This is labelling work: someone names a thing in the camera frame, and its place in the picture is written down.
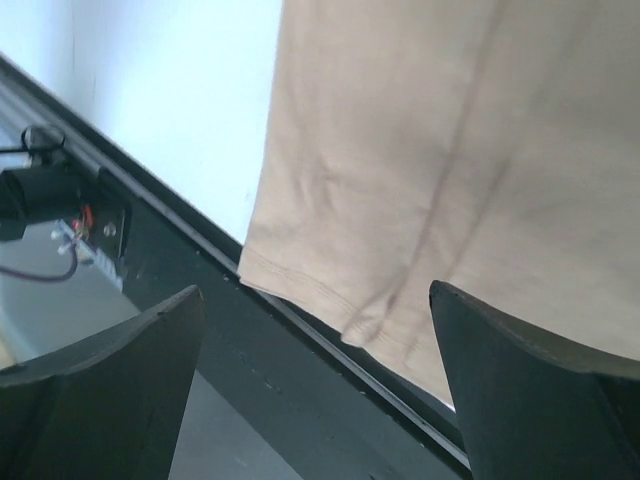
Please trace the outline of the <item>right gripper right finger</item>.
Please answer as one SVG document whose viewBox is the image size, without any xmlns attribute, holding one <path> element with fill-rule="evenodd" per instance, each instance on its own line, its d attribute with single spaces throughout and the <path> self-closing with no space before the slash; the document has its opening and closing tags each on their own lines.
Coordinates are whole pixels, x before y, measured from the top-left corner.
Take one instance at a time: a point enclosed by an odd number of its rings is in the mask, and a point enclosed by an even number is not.
<svg viewBox="0 0 640 480">
<path fill-rule="evenodd" d="M 438 347 L 476 479 L 636 479 L 639 363 L 435 281 Z"/>
</svg>

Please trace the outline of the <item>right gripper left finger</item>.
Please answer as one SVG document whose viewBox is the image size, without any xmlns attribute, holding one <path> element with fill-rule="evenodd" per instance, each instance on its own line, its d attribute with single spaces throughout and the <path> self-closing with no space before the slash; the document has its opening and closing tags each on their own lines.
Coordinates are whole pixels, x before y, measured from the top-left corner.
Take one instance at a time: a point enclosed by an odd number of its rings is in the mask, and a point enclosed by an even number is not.
<svg viewBox="0 0 640 480">
<path fill-rule="evenodd" d="M 4 479 L 166 479 L 206 323 L 190 286 L 1 372 Z"/>
</svg>

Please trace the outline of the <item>beige t shirt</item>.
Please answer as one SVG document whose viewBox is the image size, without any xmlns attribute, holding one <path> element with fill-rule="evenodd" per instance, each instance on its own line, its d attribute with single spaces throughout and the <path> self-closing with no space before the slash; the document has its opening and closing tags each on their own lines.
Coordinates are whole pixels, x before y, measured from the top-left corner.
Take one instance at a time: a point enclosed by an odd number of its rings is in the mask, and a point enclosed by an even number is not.
<svg viewBox="0 0 640 480">
<path fill-rule="evenodd" d="M 241 281 L 443 402 L 446 281 L 639 355 L 639 5 L 287 1 Z"/>
</svg>

